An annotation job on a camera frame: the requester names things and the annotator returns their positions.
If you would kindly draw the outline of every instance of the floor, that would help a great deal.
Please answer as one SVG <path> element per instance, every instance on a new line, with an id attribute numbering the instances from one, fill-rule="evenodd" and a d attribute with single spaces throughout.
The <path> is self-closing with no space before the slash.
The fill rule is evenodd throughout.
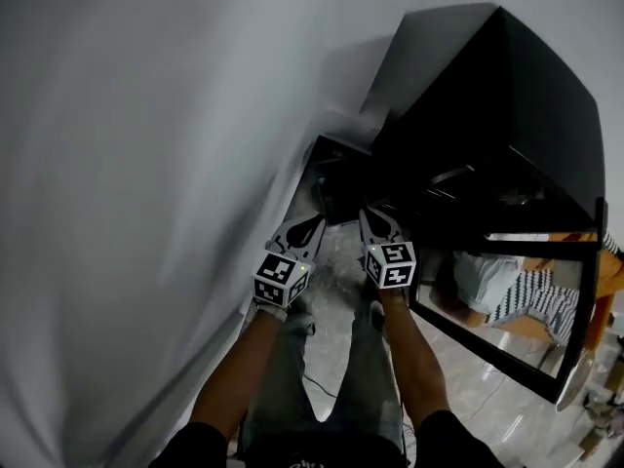
<path id="1" fill-rule="evenodd" d="M 292 200 L 288 217 L 318 209 L 306 173 Z M 328 228 L 316 258 L 315 271 L 305 296 L 317 323 L 317 332 L 308 339 L 306 374 L 330 394 L 336 394 L 347 364 L 353 307 L 365 274 L 358 262 L 361 242 L 358 224 Z M 506 467 L 541 466 L 545 456 L 567 439 L 580 441 L 590 430 L 590 420 L 579 402 L 561 413 L 554 406 L 506 377 L 454 340 L 414 315 L 414 319 L 436 353 L 444 370 L 451 408 L 468 430 L 490 446 Z M 525 338 L 488 329 L 487 339 L 514 348 L 527 360 L 538 360 L 540 349 Z M 608 346 L 601 348 L 598 362 L 613 360 Z M 594 372 L 605 373 L 604 366 Z M 317 417 L 323 420 L 332 410 L 334 398 L 317 384 L 304 379 Z M 406 417 L 409 458 L 415 458 L 414 435 Z M 610 458 L 616 441 L 602 442 L 598 451 L 576 467 L 601 467 Z"/>

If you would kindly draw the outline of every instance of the person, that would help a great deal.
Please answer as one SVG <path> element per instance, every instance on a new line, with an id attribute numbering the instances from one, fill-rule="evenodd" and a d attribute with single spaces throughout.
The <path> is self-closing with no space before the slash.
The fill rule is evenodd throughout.
<path id="1" fill-rule="evenodd" d="M 239 450 L 248 467 L 407 466 L 397 386 L 415 431 L 416 467 L 502 466 L 450 411 L 440 364 L 400 290 L 363 296 L 347 371 L 324 422 L 316 419 L 302 382 L 305 341 L 314 330 L 305 304 L 295 303 L 288 317 L 279 307 L 259 305 L 202 388 L 189 423 L 150 467 L 225 466 L 228 443 L 244 417 Z"/>

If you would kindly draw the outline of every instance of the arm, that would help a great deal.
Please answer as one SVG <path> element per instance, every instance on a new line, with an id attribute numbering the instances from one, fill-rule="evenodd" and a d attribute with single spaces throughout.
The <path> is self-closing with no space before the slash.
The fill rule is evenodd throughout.
<path id="1" fill-rule="evenodd" d="M 417 431 L 437 410 L 450 410 L 445 377 L 400 290 L 380 290 L 394 373 L 408 416 Z"/>
<path id="2" fill-rule="evenodd" d="M 266 312 L 255 315 L 204 384 L 189 422 L 207 423 L 229 442 L 260 386 L 281 325 Z"/>

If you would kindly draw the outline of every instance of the open cabinet door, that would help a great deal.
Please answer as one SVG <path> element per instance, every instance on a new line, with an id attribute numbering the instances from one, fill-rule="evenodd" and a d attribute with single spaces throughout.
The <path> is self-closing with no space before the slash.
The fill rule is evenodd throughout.
<path id="1" fill-rule="evenodd" d="M 436 257 L 434 279 L 431 273 L 423 279 L 419 269 L 409 290 L 411 310 L 556 403 L 583 349 L 601 243 L 428 243 L 421 242 L 418 263 L 426 269 Z"/>

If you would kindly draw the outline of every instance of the black sleeve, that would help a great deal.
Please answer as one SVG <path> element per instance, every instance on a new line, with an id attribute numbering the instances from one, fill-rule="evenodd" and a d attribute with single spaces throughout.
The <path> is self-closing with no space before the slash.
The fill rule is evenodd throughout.
<path id="1" fill-rule="evenodd" d="M 227 443 L 216 428 L 206 423 L 189 423 L 170 440 L 149 468 L 225 467 Z"/>
<path id="2" fill-rule="evenodd" d="M 447 410 L 427 416 L 416 432 L 416 468 L 464 466 L 503 468 L 483 442 L 475 439 Z"/>

